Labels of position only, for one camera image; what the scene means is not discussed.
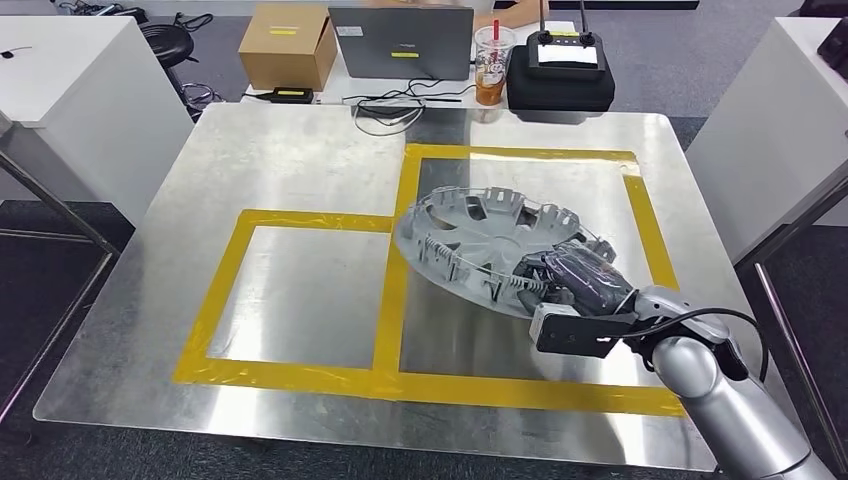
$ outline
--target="white table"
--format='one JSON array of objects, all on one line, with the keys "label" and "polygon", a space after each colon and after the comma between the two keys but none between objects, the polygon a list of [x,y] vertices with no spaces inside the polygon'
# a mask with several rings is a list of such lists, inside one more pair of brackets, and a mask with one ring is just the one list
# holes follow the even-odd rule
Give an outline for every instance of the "white table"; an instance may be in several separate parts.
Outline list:
[{"label": "white table", "polygon": [[848,174],[848,83],[816,53],[837,21],[775,19],[686,152],[734,263]]},{"label": "white table", "polygon": [[[136,226],[193,124],[130,17],[0,17],[0,148],[63,200]],[[5,174],[0,200],[31,199]]]},{"label": "white table", "polygon": [[[574,23],[547,22],[547,28],[553,31],[573,32]],[[518,37],[517,44],[526,44],[527,37],[538,29],[539,27],[536,24],[526,25],[515,29]],[[471,45],[471,52],[469,56],[469,59],[471,58],[474,58],[473,44]],[[415,91],[424,95],[444,92],[461,92],[469,85],[474,84],[474,76],[472,75],[473,71],[474,66],[469,65],[467,80],[443,81],[433,88],[418,87]],[[315,94],[315,103],[341,104],[343,103],[342,98],[344,97],[351,97],[354,95],[380,96],[390,90],[406,90],[407,83],[407,80],[398,79],[351,78],[347,73],[344,57],[341,49],[339,48],[339,53],[336,55],[336,61],[333,63],[333,68],[330,70],[330,76],[327,78],[327,84],[324,85],[324,91],[317,92]],[[252,86],[248,86],[246,93],[256,95],[267,91],[268,90],[254,90]],[[445,98],[458,98],[460,99],[460,102],[430,102],[427,106],[433,108],[502,108],[505,105],[504,101],[501,101],[500,105],[495,105],[493,107],[484,107],[478,104],[474,98],[474,89],[469,89],[461,96],[446,95]],[[262,100],[249,96],[242,97],[241,101],[244,103],[266,103]]]}]

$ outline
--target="yellow tape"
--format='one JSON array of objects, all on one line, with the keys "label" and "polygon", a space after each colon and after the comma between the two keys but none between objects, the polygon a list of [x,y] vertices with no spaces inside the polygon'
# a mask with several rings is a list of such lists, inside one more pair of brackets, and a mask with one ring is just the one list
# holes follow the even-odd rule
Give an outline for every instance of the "yellow tape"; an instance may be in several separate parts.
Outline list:
[{"label": "yellow tape", "polygon": [[472,147],[468,145],[424,145],[410,143],[406,146],[406,151],[407,158],[416,155],[419,161],[421,158],[441,158],[448,160],[469,158],[470,154],[478,153],[496,157],[534,158],[537,160],[590,159],[636,163],[636,155],[627,150],[560,150],[550,148]]},{"label": "yellow tape", "polygon": [[196,382],[198,378],[202,378],[205,379],[202,383],[219,383],[217,380],[210,380],[203,372],[208,372],[216,379],[221,377],[216,371],[207,371],[206,365],[209,360],[218,362],[222,359],[208,359],[206,358],[206,351],[215,336],[215,330],[238,276],[241,262],[250,244],[250,238],[253,236],[254,229],[258,226],[389,233],[392,231],[392,219],[376,215],[340,213],[242,211],[236,220],[236,226],[230,236],[230,242],[227,244],[224,255],[221,257],[221,262],[218,264],[218,270],[212,277],[206,298],[197,312],[188,341],[183,348],[180,359],[177,361],[173,377],[175,382]]},{"label": "yellow tape", "polygon": [[627,196],[630,198],[630,208],[633,209],[633,218],[636,219],[636,228],[642,239],[648,269],[651,271],[651,278],[657,285],[680,290],[645,182],[642,177],[636,175],[623,175],[623,178]]},{"label": "yellow tape", "polygon": [[[239,385],[299,392],[349,395],[391,401],[480,405],[504,408],[582,410],[680,416],[676,397],[661,387],[595,385],[510,378],[400,372],[408,267],[390,243],[370,370],[207,358],[218,321],[250,237],[257,226],[390,233],[396,218],[415,202],[422,158],[461,159],[479,153],[550,160],[603,159],[635,163],[632,152],[547,150],[453,145],[406,148],[395,202],[395,218],[314,212],[245,210],[239,215],[206,299],[177,363],[176,382]],[[674,271],[641,177],[625,175],[645,255],[656,283],[676,287]]]}]

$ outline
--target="cardboard box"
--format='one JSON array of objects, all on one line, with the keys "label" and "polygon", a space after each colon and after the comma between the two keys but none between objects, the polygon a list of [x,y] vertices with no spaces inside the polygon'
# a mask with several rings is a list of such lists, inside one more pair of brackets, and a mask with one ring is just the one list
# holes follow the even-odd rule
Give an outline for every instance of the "cardboard box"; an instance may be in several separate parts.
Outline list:
[{"label": "cardboard box", "polygon": [[257,5],[239,56],[253,88],[300,87],[320,92],[336,59],[327,7]]}]

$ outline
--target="laptop lid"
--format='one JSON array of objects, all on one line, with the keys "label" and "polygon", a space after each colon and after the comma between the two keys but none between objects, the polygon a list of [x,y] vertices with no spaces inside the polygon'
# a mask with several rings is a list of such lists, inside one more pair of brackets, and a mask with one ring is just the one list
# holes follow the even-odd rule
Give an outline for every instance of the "laptop lid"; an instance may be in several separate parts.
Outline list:
[{"label": "laptop lid", "polygon": [[468,79],[474,11],[463,7],[330,7],[355,78]]}]

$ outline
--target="floor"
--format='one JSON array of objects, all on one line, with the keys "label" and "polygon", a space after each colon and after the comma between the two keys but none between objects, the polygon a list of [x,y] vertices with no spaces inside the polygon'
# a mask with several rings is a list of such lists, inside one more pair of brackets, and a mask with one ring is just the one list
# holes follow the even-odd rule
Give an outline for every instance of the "floor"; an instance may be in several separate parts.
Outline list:
[{"label": "floor", "polygon": [[[47,0],[0,0],[0,14],[45,13]],[[659,112],[672,117],[684,148],[691,142],[724,89],[768,27],[771,17],[795,10],[800,0],[704,0],[695,11],[592,11],[592,29],[608,46],[618,91],[613,110]],[[576,20],[574,12],[553,18]],[[169,18],[154,21],[169,22]],[[237,55],[247,26],[243,17],[219,17],[195,32],[194,56],[177,71],[183,81],[207,83],[228,101],[247,85]],[[123,245],[132,233],[111,207],[78,205],[80,213]],[[0,205],[0,228],[56,230],[61,222],[32,203]],[[0,392],[8,391],[90,271],[98,255],[90,246],[22,241],[0,237]],[[845,337],[848,300],[848,231],[814,227],[768,262],[799,341],[848,439],[848,383]],[[741,279],[757,317],[766,328],[774,356],[816,450],[825,443],[809,405],[800,394],[768,305],[756,279]],[[74,319],[70,331],[82,321]],[[64,345],[72,335],[65,335]],[[52,355],[14,409],[7,428],[33,431],[37,440],[15,446],[0,430],[0,477],[10,479],[176,479],[176,478],[660,478],[697,479],[691,472],[579,466],[556,462],[449,455],[378,448],[336,447],[294,442],[247,442],[172,432],[41,424],[32,406],[63,346]]]},{"label": "floor", "polygon": [[[771,19],[800,3],[705,0],[689,11],[590,11],[590,26],[604,39],[616,78],[611,110],[709,116]],[[579,28],[577,12],[554,11],[551,17],[575,21]],[[193,33],[200,63],[177,66],[180,79],[206,83],[227,101],[238,101],[248,84],[237,54],[248,22],[246,17],[217,17]]]}]

